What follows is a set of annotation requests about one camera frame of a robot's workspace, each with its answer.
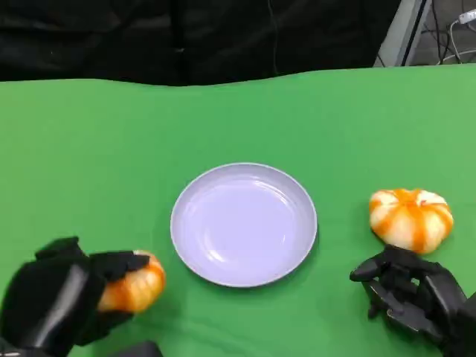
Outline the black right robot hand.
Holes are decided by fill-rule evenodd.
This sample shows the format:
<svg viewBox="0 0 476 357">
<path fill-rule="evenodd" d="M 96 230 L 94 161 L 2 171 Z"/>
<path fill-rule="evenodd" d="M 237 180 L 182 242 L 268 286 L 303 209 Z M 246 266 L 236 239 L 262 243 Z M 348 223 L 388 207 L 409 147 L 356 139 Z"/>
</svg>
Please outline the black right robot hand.
<svg viewBox="0 0 476 357">
<path fill-rule="evenodd" d="M 386 245 L 350 272 L 370 300 L 367 316 L 422 335 L 444 356 L 475 355 L 475 296 L 467 297 L 454 275 L 418 254 Z"/>
</svg>

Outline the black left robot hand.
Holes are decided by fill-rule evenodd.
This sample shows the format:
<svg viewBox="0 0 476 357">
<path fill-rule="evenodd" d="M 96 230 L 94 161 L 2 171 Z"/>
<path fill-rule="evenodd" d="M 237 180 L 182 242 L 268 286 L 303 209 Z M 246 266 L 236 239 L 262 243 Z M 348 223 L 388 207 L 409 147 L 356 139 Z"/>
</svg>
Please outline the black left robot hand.
<svg viewBox="0 0 476 357">
<path fill-rule="evenodd" d="M 23 263 L 1 302 L 2 356 L 66 356 L 106 337 L 133 314 L 99 303 L 109 283 L 149 263 L 133 251 L 87 255 L 78 237 L 55 239 Z"/>
</svg>

